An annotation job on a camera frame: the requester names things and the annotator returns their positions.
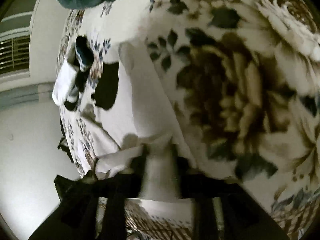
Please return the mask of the barred window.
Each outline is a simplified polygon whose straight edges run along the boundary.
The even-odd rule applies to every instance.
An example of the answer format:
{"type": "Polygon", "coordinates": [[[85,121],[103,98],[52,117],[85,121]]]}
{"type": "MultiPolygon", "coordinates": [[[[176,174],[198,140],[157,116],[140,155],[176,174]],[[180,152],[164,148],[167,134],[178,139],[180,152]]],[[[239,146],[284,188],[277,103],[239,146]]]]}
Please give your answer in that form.
{"type": "Polygon", "coordinates": [[[1,41],[0,74],[29,70],[30,35],[1,41]]]}

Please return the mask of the beige folded sock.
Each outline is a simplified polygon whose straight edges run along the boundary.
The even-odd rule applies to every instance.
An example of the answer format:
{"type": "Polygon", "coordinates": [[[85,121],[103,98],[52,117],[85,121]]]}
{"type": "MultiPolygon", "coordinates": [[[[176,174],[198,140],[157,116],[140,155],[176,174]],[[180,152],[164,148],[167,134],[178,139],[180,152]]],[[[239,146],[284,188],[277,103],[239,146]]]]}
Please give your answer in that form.
{"type": "Polygon", "coordinates": [[[64,59],[52,91],[52,99],[57,106],[62,106],[67,100],[79,70],[78,66],[70,63],[68,59],[64,59]]]}

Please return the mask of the dark striped sock pile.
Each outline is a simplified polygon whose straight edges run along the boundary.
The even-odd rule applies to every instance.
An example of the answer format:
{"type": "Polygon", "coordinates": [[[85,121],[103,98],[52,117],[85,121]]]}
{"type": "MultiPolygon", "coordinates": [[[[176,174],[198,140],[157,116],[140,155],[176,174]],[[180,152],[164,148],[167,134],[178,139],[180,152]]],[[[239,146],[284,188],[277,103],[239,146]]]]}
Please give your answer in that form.
{"type": "Polygon", "coordinates": [[[87,43],[87,37],[78,36],[75,41],[75,66],[79,68],[71,91],[68,93],[64,106],[69,111],[75,111],[89,76],[90,68],[94,62],[94,55],[87,43]]]}

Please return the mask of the white small garment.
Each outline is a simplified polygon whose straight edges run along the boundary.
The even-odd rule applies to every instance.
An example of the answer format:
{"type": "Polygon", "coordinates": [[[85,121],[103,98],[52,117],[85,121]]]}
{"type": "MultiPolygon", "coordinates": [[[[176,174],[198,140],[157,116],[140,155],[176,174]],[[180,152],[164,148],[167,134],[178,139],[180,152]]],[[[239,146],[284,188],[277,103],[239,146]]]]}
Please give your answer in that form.
{"type": "Polygon", "coordinates": [[[95,90],[85,98],[81,117],[93,132],[93,171],[98,179],[127,168],[141,144],[158,143],[163,148],[173,142],[178,155],[196,167],[174,109],[141,46],[124,42],[111,49],[95,90]]]}

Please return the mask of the floral bed blanket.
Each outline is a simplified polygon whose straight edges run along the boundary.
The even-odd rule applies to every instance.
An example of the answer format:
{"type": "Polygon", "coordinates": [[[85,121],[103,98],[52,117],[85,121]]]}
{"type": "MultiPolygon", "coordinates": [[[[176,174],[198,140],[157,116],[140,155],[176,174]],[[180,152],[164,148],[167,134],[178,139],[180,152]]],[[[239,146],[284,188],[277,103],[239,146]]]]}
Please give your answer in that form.
{"type": "MultiPolygon", "coordinates": [[[[318,18],[307,0],[115,0],[70,9],[57,74],[64,59],[75,65],[78,36],[94,55],[77,109],[59,106],[81,178],[101,180],[81,105],[109,51],[129,42],[153,64],[196,160],[191,168],[240,185],[288,239],[319,239],[318,18]]],[[[194,204],[178,196],[177,145],[158,145],[138,147],[148,155],[138,196],[125,200],[126,239],[193,239],[194,204]]]]}

